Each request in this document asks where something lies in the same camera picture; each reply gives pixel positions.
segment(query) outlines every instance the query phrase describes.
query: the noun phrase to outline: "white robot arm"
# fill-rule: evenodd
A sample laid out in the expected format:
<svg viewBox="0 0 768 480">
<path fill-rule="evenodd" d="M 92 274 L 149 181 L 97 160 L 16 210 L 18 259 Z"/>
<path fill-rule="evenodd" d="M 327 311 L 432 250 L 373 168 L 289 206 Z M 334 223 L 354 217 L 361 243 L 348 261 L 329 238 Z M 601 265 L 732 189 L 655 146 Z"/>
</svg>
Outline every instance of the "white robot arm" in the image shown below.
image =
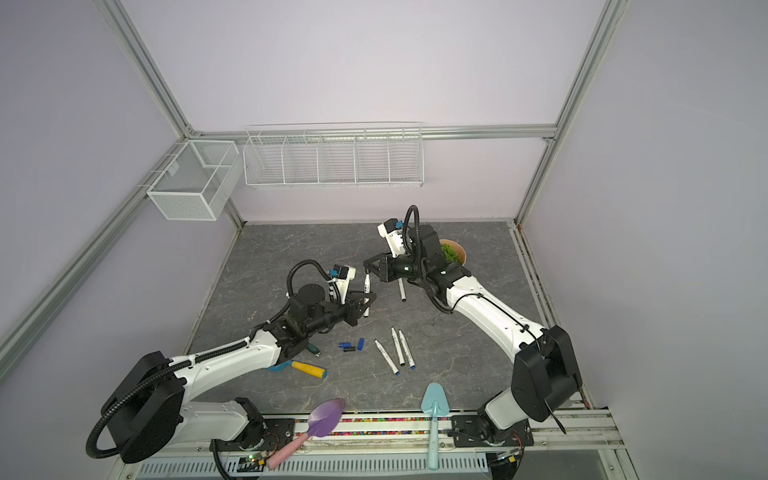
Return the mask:
<svg viewBox="0 0 768 480">
<path fill-rule="evenodd" d="M 419 223 L 415 205 L 403 222 L 392 218 L 379 225 L 379 234 L 390 251 L 366 260 L 366 275 L 374 273 L 383 282 L 406 279 L 423 288 L 438 310 L 467 316 L 512 362 L 510 388 L 478 409 L 487 419 L 484 441 L 504 438 L 515 423 L 529 417 L 543 421 L 581 388 L 568 334 L 559 326 L 547 329 L 525 318 L 487 291 L 469 270 L 448 262 L 437 233 Z"/>
<path fill-rule="evenodd" d="M 293 274 L 305 265 L 314 265 L 326 285 L 311 283 L 293 292 Z M 326 273 L 315 260 L 304 260 L 288 274 L 286 305 L 249 336 L 193 355 L 166 359 L 154 352 L 142 357 L 104 404 L 86 453 L 92 458 L 119 454 L 123 462 L 134 463 L 179 442 L 219 439 L 239 449 L 258 446 L 266 425 L 250 400 L 192 400 L 245 373 L 286 362 L 307 348 L 314 333 L 339 322 L 357 325 L 363 305 L 370 306 L 376 295 L 349 290 L 355 272 L 335 265 Z M 113 449 L 96 446 L 104 428 L 109 428 Z"/>
<path fill-rule="evenodd" d="M 411 214 L 413 235 L 408 231 Z M 293 358 L 316 332 L 327 332 L 342 321 L 357 325 L 376 299 L 368 291 L 370 273 L 384 282 L 405 279 L 423 288 L 435 307 L 467 316 L 513 363 L 510 388 L 478 409 L 483 442 L 503 442 L 512 426 L 528 417 L 543 421 L 581 388 L 568 334 L 526 319 L 488 292 L 469 270 L 447 262 L 437 233 L 419 224 L 415 206 L 404 222 L 387 220 L 379 233 L 390 251 L 364 262 L 365 291 L 349 289 L 354 268 L 335 265 L 326 273 L 316 261 L 304 260 L 288 274 L 286 305 L 249 336 L 193 355 L 166 359 L 155 352 L 140 359 L 104 404 L 101 419 L 88 436 L 86 453 L 93 458 L 119 454 L 123 462 L 133 463 L 178 442 L 220 439 L 243 450 L 258 447 L 266 425 L 250 400 L 193 400 L 223 382 Z M 311 283 L 294 293 L 293 274 L 305 265 L 317 268 L 326 285 Z M 113 449 L 96 446 L 104 428 L 109 428 Z"/>
</svg>

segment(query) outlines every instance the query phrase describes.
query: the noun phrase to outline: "white wall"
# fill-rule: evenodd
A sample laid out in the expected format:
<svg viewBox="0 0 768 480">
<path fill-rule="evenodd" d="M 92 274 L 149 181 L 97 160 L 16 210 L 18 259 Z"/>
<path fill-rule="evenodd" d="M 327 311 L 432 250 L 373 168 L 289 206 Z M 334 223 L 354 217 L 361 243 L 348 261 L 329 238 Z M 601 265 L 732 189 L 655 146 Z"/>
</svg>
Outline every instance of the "white wall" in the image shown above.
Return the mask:
<svg viewBox="0 0 768 480">
<path fill-rule="evenodd" d="M 176 140 L 88 0 L 0 2 L 0 336 Z"/>
<path fill-rule="evenodd" d="M 175 136 L 90 1 L 0 2 L 0 45 L 2 335 Z M 232 235 L 146 206 L 0 386 L 1 477 L 106 478 L 84 453 L 101 404 L 181 351 Z"/>
<path fill-rule="evenodd" d="M 765 478 L 768 5 L 636 0 L 524 225 L 641 478 Z"/>
<path fill-rule="evenodd" d="M 145 207 L 0 386 L 3 478 L 107 478 L 114 458 L 85 455 L 101 406 L 146 353 L 182 353 L 232 236 Z"/>
<path fill-rule="evenodd" d="M 553 124 L 604 0 L 125 0 L 200 131 Z"/>
<path fill-rule="evenodd" d="M 241 182 L 233 200 L 247 221 L 381 221 L 411 204 L 425 219 L 513 218 L 544 147 L 541 138 L 425 141 L 423 187 L 254 190 Z"/>
</svg>

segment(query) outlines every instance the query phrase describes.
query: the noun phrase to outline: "marker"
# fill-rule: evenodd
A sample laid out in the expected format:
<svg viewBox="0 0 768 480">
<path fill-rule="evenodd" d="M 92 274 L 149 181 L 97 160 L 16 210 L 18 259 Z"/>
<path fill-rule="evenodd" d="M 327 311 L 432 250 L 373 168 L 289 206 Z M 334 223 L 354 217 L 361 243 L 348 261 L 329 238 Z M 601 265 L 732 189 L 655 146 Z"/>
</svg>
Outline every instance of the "marker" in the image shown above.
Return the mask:
<svg viewBox="0 0 768 480">
<path fill-rule="evenodd" d="M 395 331 L 395 327 L 392 327 L 392 339 L 395 340 L 395 348 L 397 349 L 397 361 L 400 362 L 400 365 L 405 365 L 406 361 L 402 358 L 402 350 L 400 349 L 400 342 L 397 340 L 397 332 Z"/>
<path fill-rule="evenodd" d="M 364 293 L 371 293 L 371 274 L 370 274 L 370 273 L 368 273 L 368 272 L 366 272 L 366 281 L 365 281 L 365 283 L 362 285 L 362 291 L 363 291 Z M 364 316 L 364 317 L 367 317 L 367 316 L 368 316 L 368 311 L 369 311 L 369 310 L 370 310 L 370 308 L 366 308 L 366 311 L 362 313 L 362 316 Z"/>
<path fill-rule="evenodd" d="M 384 357 L 384 360 L 389 364 L 389 368 L 392 369 L 392 373 L 395 375 L 400 375 L 400 371 L 397 369 L 395 364 L 392 362 L 392 359 L 389 358 L 389 355 L 386 354 L 386 350 L 384 350 L 384 347 L 381 343 L 379 343 L 378 340 L 373 340 L 373 342 L 376 344 L 376 347 L 379 348 L 379 351 L 382 353 L 382 356 Z"/>
<path fill-rule="evenodd" d="M 316 346 L 314 346 L 312 343 L 307 343 L 306 344 L 306 349 L 309 350 L 310 352 L 314 353 L 315 356 L 320 356 L 320 349 L 317 348 Z"/>
<path fill-rule="evenodd" d="M 406 301 L 406 288 L 402 285 L 402 278 L 397 279 L 397 284 L 400 286 L 400 300 Z"/>
<path fill-rule="evenodd" d="M 408 357 L 408 364 L 411 366 L 411 370 L 416 368 L 416 364 L 413 362 L 413 357 L 411 356 L 411 350 L 408 348 L 408 343 L 406 343 L 406 336 L 402 334 L 402 330 L 398 330 L 400 332 L 400 341 L 402 342 L 402 349 L 406 351 L 406 356 Z"/>
</svg>

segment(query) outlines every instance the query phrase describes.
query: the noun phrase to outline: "yellow handle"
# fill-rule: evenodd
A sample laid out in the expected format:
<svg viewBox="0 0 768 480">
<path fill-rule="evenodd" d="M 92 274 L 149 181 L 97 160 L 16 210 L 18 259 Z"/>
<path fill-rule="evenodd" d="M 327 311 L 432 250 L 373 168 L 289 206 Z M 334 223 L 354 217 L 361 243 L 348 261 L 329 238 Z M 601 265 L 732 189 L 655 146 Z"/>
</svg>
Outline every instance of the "yellow handle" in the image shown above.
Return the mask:
<svg viewBox="0 0 768 480">
<path fill-rule="evenodd" d="M 293 362 L 291 363 L 291 366 L 294 369 L 300 370 L 304 373 L 308 373 L 311 376 L 316 376 L 319 379 L 326 378 L 326 375 L 328 374 L 328 372 L 326 372 L 325 369 L 321 369 L 318 366 L 310 365 L 308 363 Z"/>
</svg>

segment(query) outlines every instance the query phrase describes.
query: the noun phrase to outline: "wire basket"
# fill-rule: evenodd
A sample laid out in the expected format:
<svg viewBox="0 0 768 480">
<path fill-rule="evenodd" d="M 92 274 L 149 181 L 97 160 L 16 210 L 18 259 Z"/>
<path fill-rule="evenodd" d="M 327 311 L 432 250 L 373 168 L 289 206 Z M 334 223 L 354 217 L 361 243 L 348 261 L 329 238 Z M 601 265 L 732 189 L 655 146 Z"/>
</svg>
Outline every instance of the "wire basket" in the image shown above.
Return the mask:
<svg viewBox="0 0 768 480">
<path fill-rule="evenodd" d="M 242 175 L 235 142 L 189 140 L 147 195 L 168 220 L 216 220 Z"/>
<path fill-rule="evenodd" d="M 421 186 L 420 127 L 260 131 L 243 147 L 246 184 L 276 187 Z"/>
</svg>

